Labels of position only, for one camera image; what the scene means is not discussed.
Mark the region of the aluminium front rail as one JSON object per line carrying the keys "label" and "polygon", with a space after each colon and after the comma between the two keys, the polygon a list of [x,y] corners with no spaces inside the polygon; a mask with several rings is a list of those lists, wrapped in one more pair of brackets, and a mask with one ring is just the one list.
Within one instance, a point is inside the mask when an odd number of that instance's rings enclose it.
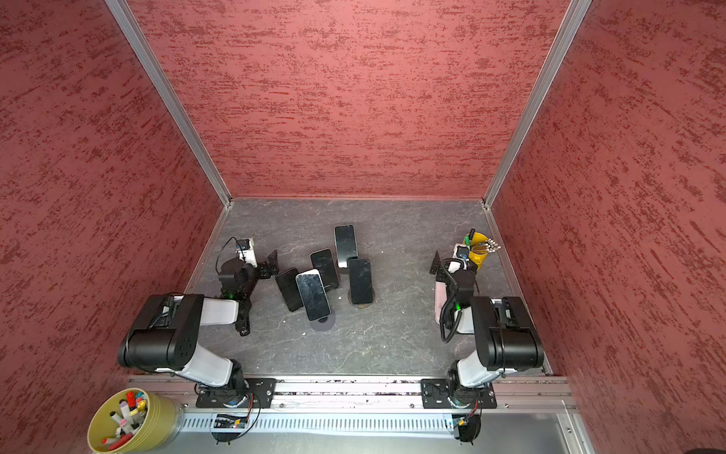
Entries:
{"label": "aluminium front rail", "polygon": [[[524,376],[493,383],[497,407],[489,414],[564,414],[579,411],[566,378]],[[277,376],[274,389],[264,391],[266,412],[313,414],[360,412],[402,414],[426,412],[419,376]]]}

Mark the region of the yellow metal bucket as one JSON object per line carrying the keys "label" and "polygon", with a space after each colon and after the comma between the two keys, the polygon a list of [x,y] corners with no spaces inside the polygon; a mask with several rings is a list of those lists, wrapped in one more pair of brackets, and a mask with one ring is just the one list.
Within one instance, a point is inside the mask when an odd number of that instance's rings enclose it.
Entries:
{"label": "yellow metal bucket", "polygon": [[[474,236],[474,240],[472,244],[477,244],[478,242],[482,242],[484,240],[488,239],[487,236],[484,234],[481,234],[479,232],[476,232],[476,235]],[[488,255],[476,255],[475,253],[470,253],[469,260],[476,264],[478,268],[481,267],[482,263],[486,259]]]}

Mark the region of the olive cup of markers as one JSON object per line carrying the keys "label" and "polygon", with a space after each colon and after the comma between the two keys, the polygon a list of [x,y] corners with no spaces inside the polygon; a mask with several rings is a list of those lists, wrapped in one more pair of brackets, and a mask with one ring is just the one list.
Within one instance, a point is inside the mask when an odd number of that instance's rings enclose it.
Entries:
{"label": "olive cup of markers", "polygon": [[109,398],[94,415],[87,443],[94,453],[138,453],[160,448],[180,431],[182,407],[168,397],[130,388]]}

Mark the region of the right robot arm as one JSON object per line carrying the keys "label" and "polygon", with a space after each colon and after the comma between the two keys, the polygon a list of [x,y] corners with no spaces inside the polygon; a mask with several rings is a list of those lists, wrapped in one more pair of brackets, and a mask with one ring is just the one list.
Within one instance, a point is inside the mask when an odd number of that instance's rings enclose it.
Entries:
{"label": "right robot arm", "polygon": [[473,392],[510,374],[544,365],[545,352],[523,300],[481,293],[478,265],[461,255],[434,256],[435,322],[445,344],[457,335],[474,337],[475,350],[454,361],[446,378],[450,395]]}

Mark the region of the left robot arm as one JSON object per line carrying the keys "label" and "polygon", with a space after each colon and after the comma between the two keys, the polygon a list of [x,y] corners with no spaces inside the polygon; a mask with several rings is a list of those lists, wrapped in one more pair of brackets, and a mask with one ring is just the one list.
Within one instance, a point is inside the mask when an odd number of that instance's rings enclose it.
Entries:
{"label": "left robot arm", "polygon": [[118,354],[120,366],[149,374],[174,374],[208,389],[245,396],[249,385],[238,361],[219,357],[199,344],[200,329],[232,325],[251,334],[251,295],[261,280],[279,272],[278,252],[251,262],[250,249],[222,264],[217,272],[221,296],[198,293],[155,294],[147,298]]}

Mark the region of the round base phone stand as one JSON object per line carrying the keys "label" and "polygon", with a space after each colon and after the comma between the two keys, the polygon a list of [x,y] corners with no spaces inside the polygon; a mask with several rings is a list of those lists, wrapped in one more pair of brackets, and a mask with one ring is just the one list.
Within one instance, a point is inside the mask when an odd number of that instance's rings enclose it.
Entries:
{"label": "round base phone stand", "polygon": [[331,310],[330,314],[327,317],[323,317],[316,321],[311,321],[310,325],[314,331],[328,331],[331,330],[336,323],[336,313],[334,310]]}

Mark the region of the bundle of coloured pencils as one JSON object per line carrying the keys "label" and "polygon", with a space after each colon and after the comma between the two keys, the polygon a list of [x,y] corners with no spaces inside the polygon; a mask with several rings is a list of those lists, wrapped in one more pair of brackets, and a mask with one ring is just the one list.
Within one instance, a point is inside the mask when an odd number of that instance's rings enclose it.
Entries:
{"label": "bundle of coloured pencils", "polygon": [[500,249],[501,246],[491,238],[478,242],[477,244],[472,244],[471,246],[471,252],[476,255],[489,255],[489,253],[496,253]]}

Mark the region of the black phone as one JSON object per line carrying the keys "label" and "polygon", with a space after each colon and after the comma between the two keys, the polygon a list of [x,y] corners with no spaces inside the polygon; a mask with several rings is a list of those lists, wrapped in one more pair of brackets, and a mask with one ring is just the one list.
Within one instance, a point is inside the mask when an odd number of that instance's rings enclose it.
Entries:
{"label": "black phone", "polygon": [[372,285],[372,265],[368,259],[354,258],[348,261],[350,279],[350,301],[354,306],[369,305],[374,302]]}
{"label": "black phone", "polygon": [[338,266],[347,269],[350,260],[358,259],[357,239],[353,225],[342,225],[334,228]]}
{"label": "black phone", "polygon": [[323,282],[323,287],[326,291],[340,287],[336,263],[330,249],[323,249],[312,253],[310,260],[313,268],[320,273],[321,282]]}
{"label": "black phone", "polygon": [[284,299],[285,306],[290,312],[295,312],[304,306],[296,281],[298,274],[297,268],[290,268],[279,272],[275,276],[275,282]]}

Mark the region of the white edged phone front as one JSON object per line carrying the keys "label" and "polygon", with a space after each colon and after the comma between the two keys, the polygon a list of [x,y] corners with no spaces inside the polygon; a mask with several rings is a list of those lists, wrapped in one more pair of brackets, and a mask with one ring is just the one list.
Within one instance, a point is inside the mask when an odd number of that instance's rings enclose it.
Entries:
{"label": "white edged phone front", "polygon": [[306,310],[309,321],[326,319],[331,314],[331,308],[326,291],[318,270],[302,272],[295,278],[302,304]]}

